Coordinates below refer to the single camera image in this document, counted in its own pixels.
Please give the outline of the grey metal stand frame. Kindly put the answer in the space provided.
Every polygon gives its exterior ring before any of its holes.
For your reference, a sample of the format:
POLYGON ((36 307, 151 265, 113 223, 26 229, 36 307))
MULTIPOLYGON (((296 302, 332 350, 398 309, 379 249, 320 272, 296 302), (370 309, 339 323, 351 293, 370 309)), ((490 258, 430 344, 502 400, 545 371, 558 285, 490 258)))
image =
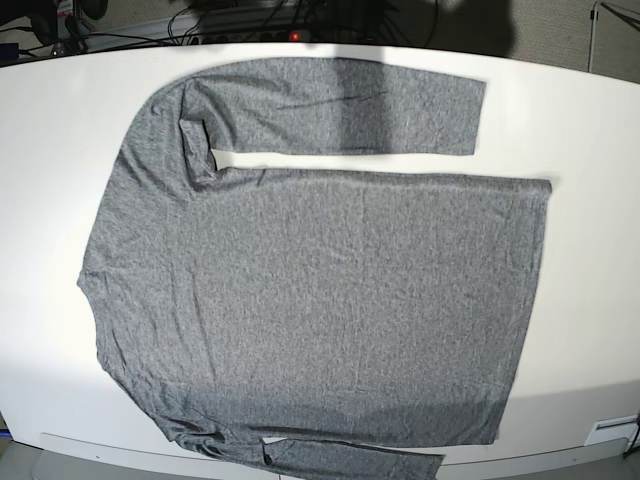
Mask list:
POLYGON ((596 1, 590 12, 587 72, 639 82, 639 3, 596 1))

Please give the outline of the black power strip red light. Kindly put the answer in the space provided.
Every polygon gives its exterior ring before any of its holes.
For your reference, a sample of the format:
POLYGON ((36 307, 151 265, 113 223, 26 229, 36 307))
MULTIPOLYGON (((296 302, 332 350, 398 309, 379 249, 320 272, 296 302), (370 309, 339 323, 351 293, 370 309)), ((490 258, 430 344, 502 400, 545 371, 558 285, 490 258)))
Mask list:
POLYGON ((383 43, 378 35, 366 33, 355 27, 339 24, 278 24, 275 27, 258 29, 197 29, 176 34, 176 39, 183 45, 190 44, 225 44, 245 42, 266 43, 337 43, 378 45, 383 43))

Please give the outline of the grey long-sleeve T-shirt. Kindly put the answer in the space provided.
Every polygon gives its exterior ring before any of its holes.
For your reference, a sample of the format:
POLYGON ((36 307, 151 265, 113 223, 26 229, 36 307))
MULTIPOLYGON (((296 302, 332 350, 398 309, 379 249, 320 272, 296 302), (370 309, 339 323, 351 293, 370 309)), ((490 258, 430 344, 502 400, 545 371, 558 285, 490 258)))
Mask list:
POLYGON ((78 284, 101 367, 180 447, 304 479, 431 479, 489 445, 539 276, 544 179, 221 167, 216 151, 470 155, 483 82, 345 58, 153 95, 78 284))

